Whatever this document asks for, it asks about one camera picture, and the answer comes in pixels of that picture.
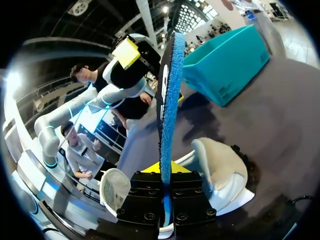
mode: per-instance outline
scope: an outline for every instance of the black mount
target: black mount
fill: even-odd
[[[171,174],[170,197],[173,208],[175,239],[211,239],[219,236],[217,211],[211,208],[196,171]],[[137,171],[131,190],[117,213],[117,223],[98,219],[86,240],[158,239],[163,221],[163,184],[159,173]]]

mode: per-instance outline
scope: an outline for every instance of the ceiling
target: ceiling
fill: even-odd
[[[135,0],[80,0],[88,3],[85,12],[73,15],[72,9],[78,0],[57,1],[55,7],[35,26],[12,60],[12,71],[18,71],[25,86],[21,95],[47,82],[68,76],[77,63],[86,63],[92,69],[106,61],[117,32],[136,20],[126,33],[148,36],[146,26]],[[146,0],[148,1],[154,32],[159,46],[163,41],[164,18],[170,18],[168,33],[176,30],[182,4],[193,6],[196,0]],[[163,7],[168,7],[165,14]]]

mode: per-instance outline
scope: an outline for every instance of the hair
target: hair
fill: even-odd
[[[67,130],[71,129],[74,126],[74,123],[72,121],[67,121],[64,124],[61,125],[61,134],[65,137],[65,133]]]
[[[73,66],[73,68],[71,68],[71,72],[70,72],[70,78],[73,82],[77,82],[78,79],[76,77],[76,74],[80,72],[80,70],[82,68],[85,68],[86,65],[82,64],[82,63],[78,63],[77,65]]]

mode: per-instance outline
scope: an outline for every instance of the bolt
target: bolt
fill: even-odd
[[[213,208],[210,208],[210,209],[208,209],[208,210],[206,211],[206,214],[207,214],[208,216],[214,216],[214,215],[217,214],[217,211],[216,211],[215,209],[213,209]]]
[[[155,219],[155,215],[153,214],[153,213],[146,213],[145,215],[144,215],[144,218],[145,219],[147,219],[147,220],[149,220],[149,221],[151,221],[151,220],[154,220]]]
[[[155,191],[155,190],[151,190],[151,191],[149,191],[149,194],[150,195],[155,195],[157,192]]]
[[[179,220],[179,221],[184,221],[187,218],[188,218],[188,215],[184,214],[184,213],[180,213],[178,216],[176,216],[176,219]]]
[[[197,194],[200,194],[200,193],[202,193],[202,187],[197,187],[194,191],[195,191]]]
[[[136,189],[135,187],[130,188],[131,194],[136,193],[136,192],[138,192],[138,189]]]
[[[117,215],[122,215],[125,213],[125,210],[123,208],[118,208],[115,212]]]
[[[183,193],[184,191],[182,191],[181,189],[175,191],[175,195],[182,195]]]

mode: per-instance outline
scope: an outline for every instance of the yellow object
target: yellow object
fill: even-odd
[[[178,103],[181,102],[185,97],[180,93],[180,98],[178,99]]]
[[[140,58],[138,46],[129,38],[123,40],[112,52],[112,55],[116,57],[124,70],[127,70],[138,58]]]
[[[151,173],[151,172],[155,172],[156,174],[160,173],[160,165],[159,162],[157,162],[156,164],[153,164],[152,166],[148,167],[147,169],[141,171],[142,173]],[[173,174],[176,174],[178,172],[181,173],[191,173],[191,171],[189,171],[188,169],[186,169],[183,166],[180,166],[179,164],[175,163],[174,161],[171,161],[171,172]]]

